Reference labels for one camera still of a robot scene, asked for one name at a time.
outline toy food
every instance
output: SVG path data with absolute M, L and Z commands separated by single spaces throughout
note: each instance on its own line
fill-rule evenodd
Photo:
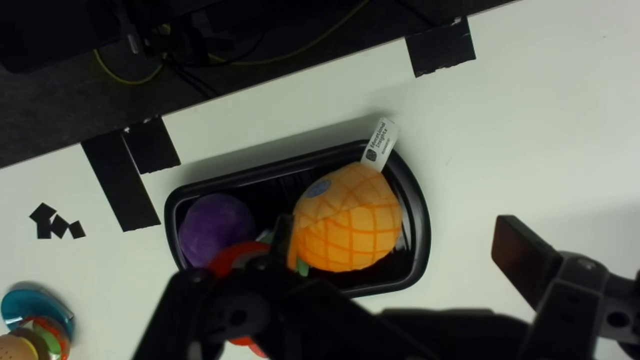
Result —
M 400 238 L 400 201 L 386 178 L 348 164 L 316 180 L 294 208 L 288 267 L 298 259 L 326 271 L 349 271 L 375 263 Z

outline black tape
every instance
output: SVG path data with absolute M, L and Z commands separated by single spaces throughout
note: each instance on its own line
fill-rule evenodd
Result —
M 39 204 L 31 213 L 29 217 L 35 221 L 35 223 L 47 223 L 52 220 L 52 215 L 56 213 L 56 210 L 47 204 Z
M 120 131 L 82 141 L 82 147 L 123 232 L 160 223 Z
M 35 235 L 39 240 L 50 240 L 52 238 L 52 225 L 47 221 L 35 221 Z
M 79 221 L 69 223 L 69 225 L 67 225 L 67 232 L 72 232 L 72 235 L 73 235 L 76 240 L 85 235 Z
M 503 5 L 516 0 L 400 0 L 404 8 L 409 8 L 416 16 L 425 19 L 430 25 L 445 25 L 455 17 L 465 17 L 496 5 Z
M 63 238 L 63 232 L 67 227 L 67 221 L 62 215 L 56 215 L 50 229 L 57 235 Z
M 405 36 L 405 46 L 416 76 L 476 59 L 472 32 L 465 17 L 452 25 L 409 34 Z
M 151 118 L 130 125 L 128 131 L 123 131 L 123 141 L 140 174 L 180 166 L 178 152 L 164 128 L 161 118 Z

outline colorful toy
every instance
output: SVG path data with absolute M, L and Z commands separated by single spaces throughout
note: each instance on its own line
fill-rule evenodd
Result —
M 222 250 L 254 240 L 256 221 L 243 201 L 226 193 L 197 197 L 178 229 L 178 247 L 192 266 L 207 266 Z
M 23 352 L 23 345 L 13 339 L 19 337 L 35 354 L 31 357 L 67 360 L 73 314 L 42 286 L 13 286 L 2 297 L 2 319 L 10 328 L 10 333 L 2 336 L 2 341 L 10 345 L 8 357 Z
M 400 238 L 402 210 L 386 178 L 348 164 L 316 180 L 294 208 L 288 267 L 298 259 L 326 271 L 375 263 Z

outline yellow wire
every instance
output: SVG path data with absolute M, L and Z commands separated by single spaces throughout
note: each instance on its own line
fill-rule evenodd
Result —
M 271 61 L 282 61 L 288 57 L 294 57 L 309 47 L 314 47 L 316 44 L 323 42 L 327 36 L 332 36 L 333 32 L 337 32 L 348 19 L 352 19 L 370 0 L 362 0 L 354 9 L 349 9 L 339 21 L 335 21 L 333 25 L 329 25 L 326 32 L 321 32 L 318 38 L 314 38 L 312 42 L 308 42 L 301 47 L 295 47 L 292 52 L 285 52 L 282 56 L 274 56 L 274 57 L 263 57 L 263 59 L 254 59 L 254 61 L 230 61 L 230 65 L 261 65 L 261 64 L 271 64 Z M 207 53 L 207 57 L 216 64 L 216 61 L 226 61 L 226 57 L 220 57 L 216 53 Z
M 134 80 L 132 80 L 132 78 L 121 78 L 121 76 L 118 76 L 113 69 L 110 69 L 110 68 L 103 64 L 103 59 L 101 59 L 101 56 L 100 56 L 97 50 L 93 50 L 93 56 L 95 56 L 95 61 L 97 61 L 100 69 L 101 69 L 108 78 L 112 78 L 113 81 L 123 83 L 123 85 L 144 85 L 144 83 L 151 81 L 151 80 L 161 71 L 161 68 L 164 68 L 164 64 L 160 61 L 158 68 L 153 68 L 148 76 L 144 76 L 144 78 L 134 78 Z

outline red toy object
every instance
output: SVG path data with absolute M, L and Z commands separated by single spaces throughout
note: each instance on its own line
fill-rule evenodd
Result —
M 52 321 L 47 318 L 29 316 L 23 319 L 23 324 L 29 324 L 27 328 L 39 328 L 39 329 L 47 331 L 60 345 L 60 360 L 67 360 L 69 341 L 56 321 Z
M 267 254 L 269 246 L 263 241 L 239 241 L 230 247 L 223 247 L 210 263 L 207 269 L 218 278 L 227 276 L 233 267 L 245 266 L 256 256 Z M 265 357 L 261 347 L 250 337 L 232 337 L 236 345 L 247 345 L 256 356 Z
M 267 254 L 269 246 L 263 241 L 239 241 L 223 247 L 210 263 L 207 269 L 218 278 L 227 276 L 233 267 L 242 267 L 247 259 Z

